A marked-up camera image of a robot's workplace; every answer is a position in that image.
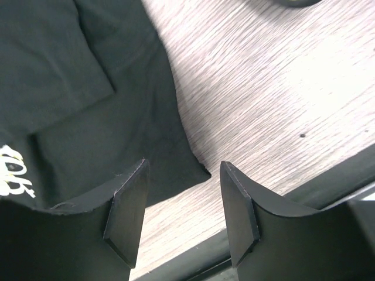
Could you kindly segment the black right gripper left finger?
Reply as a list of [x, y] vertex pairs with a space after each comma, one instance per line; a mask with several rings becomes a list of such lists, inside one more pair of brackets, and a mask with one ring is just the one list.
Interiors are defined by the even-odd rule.
[[148, 196], [149, 162], [43, 210], [1, 201], [2, 280], [128, 280]]

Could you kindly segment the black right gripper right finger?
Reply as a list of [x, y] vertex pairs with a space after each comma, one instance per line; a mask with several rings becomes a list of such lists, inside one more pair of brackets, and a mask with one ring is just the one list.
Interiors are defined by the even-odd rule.
[[230, 162], [220, 186], [233, 268], [240, 280], [373, 280], [374, 200], [317, 210], [251, 180]]

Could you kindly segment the black t shirt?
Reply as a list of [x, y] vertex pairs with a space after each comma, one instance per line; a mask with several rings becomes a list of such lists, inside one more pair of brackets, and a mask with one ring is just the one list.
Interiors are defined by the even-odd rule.
[[1, 2], [1, 199], [53, 208], [151, 167], [148, 205], [210, 179], [141, 1]]

